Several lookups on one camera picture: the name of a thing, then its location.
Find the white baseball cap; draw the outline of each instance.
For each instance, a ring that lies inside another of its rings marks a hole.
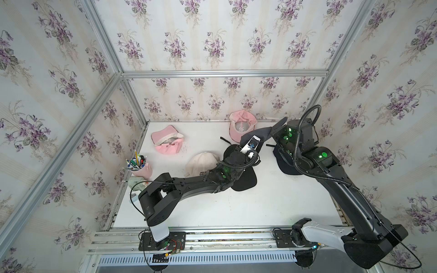
[[[185,177],[193,177],[204,175],[208,170],[217,166],[219,157],[210,152],[203,152],[193,156],[193,158],[185,166]]]

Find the black baseball cap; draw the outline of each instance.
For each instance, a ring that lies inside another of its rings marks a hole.
[[[223,153],[223,158],[228,157],[233,151],[235,151],[237,146],[237,144],[230,145]],[[243,191],[255,187],[256,184],[257,175],[255,174],[253,167],[250,166],[244,170],[240,178],[234,182],[234,185],[231,188],[235,191]]]
[[[276,162],[277,165],[279,166],[279,168],[281,169],[281,171],[285,174],[289,174],[289,175],[302,175],[300,172],[298,172],[296,170],[296,168],[294,166],[289,165],[284,158],[282,158],[281,153],[279,152],[279,147],[278,145],[275,146],[275,148],[273,149],[273,154],[276,157]]]

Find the white table surface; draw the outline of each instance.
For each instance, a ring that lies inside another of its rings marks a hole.
[[[259,122],[256,128],[269,127],[272,122]],[[173,125],[185,136],[176,155],[158,153],[150,135]],[[229,146],[220,139],[236,144],[229,136],[229,122],[150,122],[140,154],[152,165],[154,180],[162,173],[184,177],[185,165],[196,154],[212,152],[223,159]],[[275,144],[273,139],[266,143]],[[341,219],[328,191],[315,179],[281,172],[273,147],[263,145],[261,164],[254,167],[257,185],[245,191],[231,188],[216,194],[200,194],[177,204],[166,223],[169,227],[272,227],[290,226],[303,217],[320,224],[341,225]],[[129,202],[128,187],[113,227],[146,227],[144,217]],[[135,205],[141,210],[139,201]]]

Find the pink baseball cap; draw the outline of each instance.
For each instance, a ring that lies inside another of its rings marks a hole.
[[[184,142],[184,135],[180,134],[173,126],[152,133],[152,141],[156,150],[164,155],[174,155],[179,152]]]
[[[229,127],[229,135],[235,142],[240,142],[241,137],[250,131],[255,129],[257,119],[250,112],[246,110],[240,110],[233,112],[229,115],[231,125]]]

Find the pink cup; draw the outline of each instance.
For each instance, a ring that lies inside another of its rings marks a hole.
[[[145,180],[152,177],[152,166],[147,162],[139,171],[132,171],[134,176],[142,176]]]

